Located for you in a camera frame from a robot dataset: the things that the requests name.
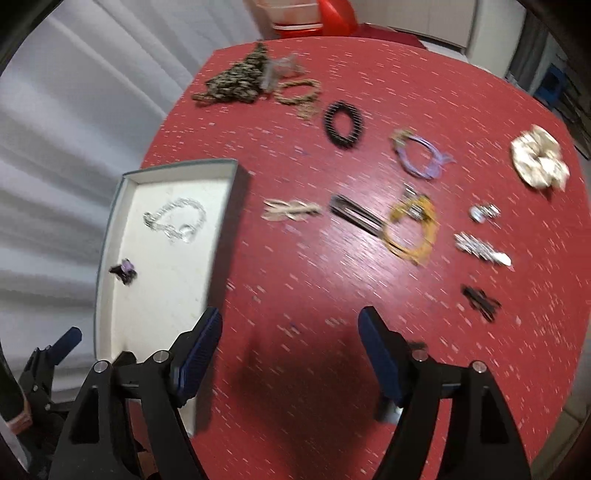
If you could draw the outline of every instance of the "cream scrunchie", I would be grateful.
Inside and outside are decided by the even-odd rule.
[[[532,125],[511,142],[513,165],[519,176],[535,189],[555,187],[564,191],[570,172],[561,161],[558,142],[542,127]]]

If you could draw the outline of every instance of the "beige hair clip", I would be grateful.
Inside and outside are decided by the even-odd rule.
[[[264,203],[266,208],[261,218],[270,222],[281,222],[287,219],[299,222],[305,220],[307,215],[318,214],[322,211],[317,203],[306,203],[300,200],[284,202],[283,200],[267,199]]]

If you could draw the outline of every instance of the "lavender cord bracelet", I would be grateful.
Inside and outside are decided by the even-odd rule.
[[[455,163],[455,160],[450,155],[442,154],[432,143],[428,142],[424,138],[414,135],[412,132],[408,130],[400,130],[394,132],[391,138],[394,142],[394,151],[398,154],[398,158],[400,159],[402,167],[413,177],[416,177],[418,179],[438,179],[441,176],[442,168],[446,163]],[[423,171],[417,169],[408,160],[406,150],[404,149],[404,143],[406,139],[420,143],[421,145],[427,147],[431,151],[431,161]]]

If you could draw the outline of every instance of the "blue gripper pad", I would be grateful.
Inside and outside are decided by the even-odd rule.
[[[410,348],[406,340],[398,332],[388,330],[374,307],[364,307],[359,312],[358,329],[382,393],[396,405],[404,405],[410,391]]]
[[[197,395],[197,390],[222,336],[222,315],[208,307],[191,332],[179,335],[170,348],[170,385],[177,407]]]
[[[47,349],[49,362],[57,366],[82,341],[82,332],[78,327],[71,327]]]

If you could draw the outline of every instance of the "speckled red tabletop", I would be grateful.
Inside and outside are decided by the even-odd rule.
[[[394,427],[373,420],[378,383],[356,327],[369,304],[439,361],[485,361],[532,458],[570,391],[591,300],[587,196],[566,128],[511,85],[426,50],[321,37],[269,47],[273,57],[300,53],[309,77],[322,82],[323,108],[343,99],[362,111],[357,148],[338,150],[321,115],[304,122],[272,99],[196,107],[190,94],[252,48],[242,45],[215,52],[143,163],[230,157],[252,175],[223,306],[212,417],[193,440],[209,477],[371,478]],[[532,124],[562,147],[571,172],[564,193],[533,191],[513,169],[509,143]],[[405,127],[456,159],[440,180],[402,171],[388,136]],[[408,155],[427,162],[417,145]],[[405,181],[431,197],[441,223],[423,268],[329,212],[307,222],[261,219],[266,198],[325,206],[332,193],[385,216]],[[470,220],[468,208],[483,202],[501,209],[501,229]],[[458,251],[457,231],[509,254],[515,271]],[[400,235],[416,237],[418,226],[409,220]],[[502,303],[495,324],[468,306],[462,283]],[[448,417],[444,406],[440,418]],[[446,427],[439,422],[425,478],[435,477]]]

